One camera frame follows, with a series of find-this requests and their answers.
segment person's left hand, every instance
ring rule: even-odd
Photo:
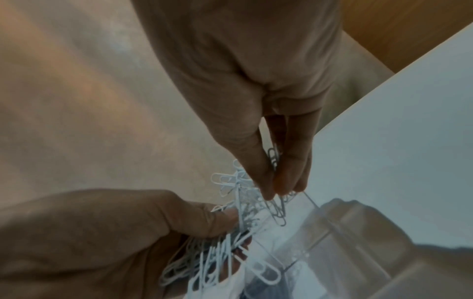
[[[186,236],[214,237],[236,210],[209,212],[165,190],[87,190],[0,210],[2,298],[160,298]]]

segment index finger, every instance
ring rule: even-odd
[[[320,111],[319,109],[288,117],[284,150],[273,183],[274,190],[279,195],[286,195],[293,191],[305,169]]]

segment fingernail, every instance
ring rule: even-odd
[[[227,215],[231,222],[238,222],[238,210],[236,208],[225,209],[222,212]]]

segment person's right hand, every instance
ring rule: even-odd
[[[336,0],[133,0],[171,79],[270,200],[302,191],[332,84]],[[259,124],[282,153],[273,172]]]

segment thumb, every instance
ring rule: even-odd
[[[157,203],[171,231],[192,237],[215,237],[231,231],[238,223],[238,211],[235,208],[210,212],[186,202],[172,192]]]

